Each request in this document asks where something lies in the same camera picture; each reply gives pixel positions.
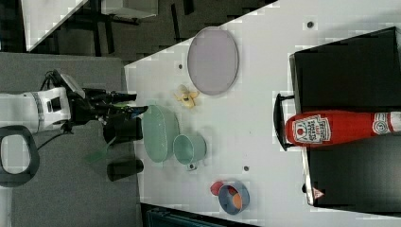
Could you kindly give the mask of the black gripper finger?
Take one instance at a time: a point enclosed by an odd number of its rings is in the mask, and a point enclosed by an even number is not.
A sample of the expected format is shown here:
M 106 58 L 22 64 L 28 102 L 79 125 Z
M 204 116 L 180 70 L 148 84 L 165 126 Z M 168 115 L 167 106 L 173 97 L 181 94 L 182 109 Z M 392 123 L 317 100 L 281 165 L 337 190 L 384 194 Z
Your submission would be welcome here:
M 111 93 L 111 102 L 135 101 L 137 94 Z
M 124 106 L 124 107 L 115 107 L 109 111 L 109 117 L 112 116 L 123 116 L 128 119 L 132 119 L 140 114 L 145 113 L 148 110 L 148 106 L 142 107 L 132 107 L 132 106 Z

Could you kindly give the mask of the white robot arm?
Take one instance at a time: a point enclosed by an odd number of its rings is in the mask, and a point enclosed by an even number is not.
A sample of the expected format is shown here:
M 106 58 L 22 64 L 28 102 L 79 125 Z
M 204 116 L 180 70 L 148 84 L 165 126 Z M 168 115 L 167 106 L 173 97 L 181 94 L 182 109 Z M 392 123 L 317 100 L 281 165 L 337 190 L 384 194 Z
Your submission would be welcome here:
M 72 91 L 53 88 L 40 92 L 1 95 L 1 127 L 23 126 L 32 134 L 85 125 L 91 120 L 107 124 L 117 116 L 134 118 L 148 110 L 148 106 L 119 106 L 134 101 L 136 94 L 107 92 L 104 89 L 83 88 Z

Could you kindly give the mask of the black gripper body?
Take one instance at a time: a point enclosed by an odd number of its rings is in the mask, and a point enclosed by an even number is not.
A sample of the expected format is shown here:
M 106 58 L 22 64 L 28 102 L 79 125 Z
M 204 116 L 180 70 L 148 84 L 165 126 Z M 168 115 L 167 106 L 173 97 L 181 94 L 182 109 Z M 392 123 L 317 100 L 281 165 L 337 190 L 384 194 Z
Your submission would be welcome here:
M 85 125 L 91 120 L 105 120 L 110 111 L 111 94 L 104 89 L 84 88 L 78 91 L 67 91 L 71 118 L 70 126 Z

